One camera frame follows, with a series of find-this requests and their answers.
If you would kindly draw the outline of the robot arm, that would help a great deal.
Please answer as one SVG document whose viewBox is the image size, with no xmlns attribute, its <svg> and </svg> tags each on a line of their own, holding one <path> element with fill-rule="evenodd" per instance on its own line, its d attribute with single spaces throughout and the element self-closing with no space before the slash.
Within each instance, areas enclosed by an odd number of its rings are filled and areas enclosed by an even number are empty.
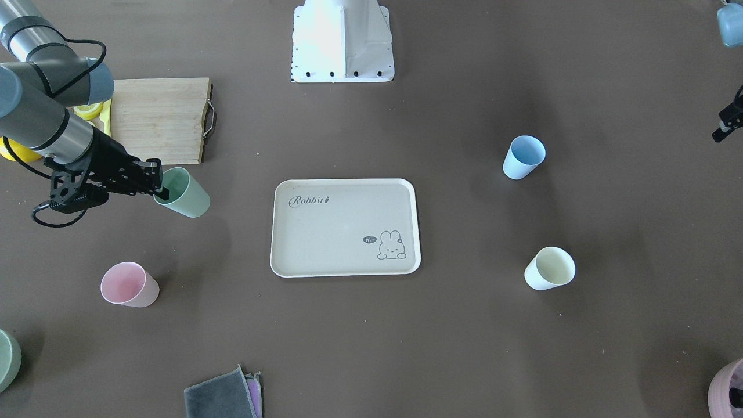
<svg viewBox="0 0 743 418">
<path fill-rule="evenodd" d="M 2 45 L 16 58 L 1 68 L 2 135 L 40 154 L 52 169 L 50 209 L 74 214 L 101 206 L 109 193 L 169 198 L 159 159 L 131 156 L 72 111 L 112 97 L 106 53 L 77 55 L 29 1 L 3 1 L 1 25 Z"/>
</svg>

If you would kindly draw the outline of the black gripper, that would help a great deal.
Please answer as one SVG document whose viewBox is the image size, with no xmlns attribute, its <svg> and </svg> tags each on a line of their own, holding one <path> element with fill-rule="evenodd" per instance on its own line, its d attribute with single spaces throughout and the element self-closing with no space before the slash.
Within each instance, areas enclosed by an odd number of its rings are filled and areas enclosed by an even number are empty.
<svg viewBox="0 0 743 418">
<path fill-rule="evenodd" d="M 49 162 L 53 169 L 49 207 L 73 214 L 106 203 L 109 193 L 149 194 L 167 201 L 159 158 L 141 161 L 124 147 L 93 127 L 92 143 L 82 157 L 67 164 Z"/>
</svg>

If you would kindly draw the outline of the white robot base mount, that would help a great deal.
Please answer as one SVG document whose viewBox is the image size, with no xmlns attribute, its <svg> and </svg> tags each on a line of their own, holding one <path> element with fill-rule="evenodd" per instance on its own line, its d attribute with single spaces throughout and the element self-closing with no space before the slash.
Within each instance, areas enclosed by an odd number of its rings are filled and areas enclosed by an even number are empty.
<svg viewBox="0 0 743 418">
<path fill-rule="evenodd" d="M 394 79 L 389 11 L 377 1 L 306 1 L 294 9 L 292 39 L 291 82 Z"/>
</svg>

